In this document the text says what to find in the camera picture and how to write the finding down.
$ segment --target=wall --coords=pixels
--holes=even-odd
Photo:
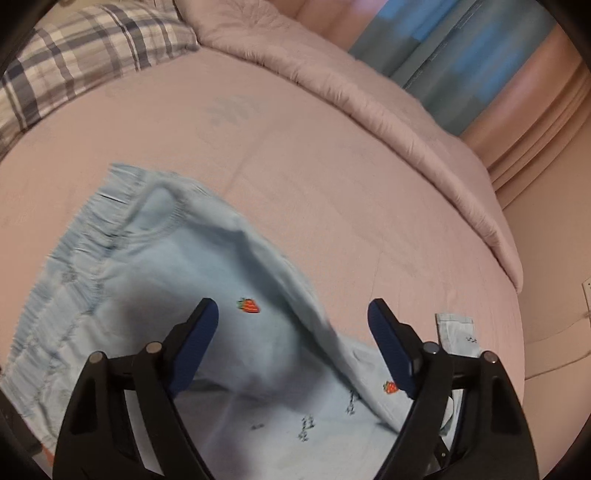
[[[525,272],[524,409],[543,476],[591,413],[591,119],[505,214]]]

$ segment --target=light blue shorts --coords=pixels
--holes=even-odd
[[[204,297],[217,302],[219,327],[176,405],[213,474],[372,478],[411,400],[389,384],[377,348],[332,329],[285,256],[224,201],[175,174],[112,168],[47,260],[0,388],[54,450],[88,355],[137,353]],[[450,402],[447,431],[452,414]],[[144,434],[138,426],[142,457],[158,471]]]

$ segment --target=blue gripper pad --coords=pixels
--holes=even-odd
[[[193,330],[187,335],[182,347],[178,351],[172,364],[168,393],[175,398],[183,390],[186,390],[199,368],[199,364],[205,355],[205,351],[212,341],[217,329],[219,311],[217,304],[209,300],[193,326]]]
[[[379,351],[392,375],[392,380],[400,390],[404,390],[410,398],[415,398],[417,384],[413,377],[413,362],[396,335],[391,321],[380,309],[379,302],[388,309],[383,300],[373,300],[368,307],[368,324]]]

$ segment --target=electrical outlet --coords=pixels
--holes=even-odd
[[[585,299],[587,300],[587,310],[591,316],[591,278],[583,282],[583,291],[585,292]]]

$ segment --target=strawberry print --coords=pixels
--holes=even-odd
[[[384,384],[384,391],[388,394],[388,395],[392,395],[393,393],[396,393],[398,391],[398,387],[396,386],[396,384],[394,382],[391,381],[387,381]]]
[[[261,309],[253,299],[238,300],[238,309],[244,313],[260,313]]]

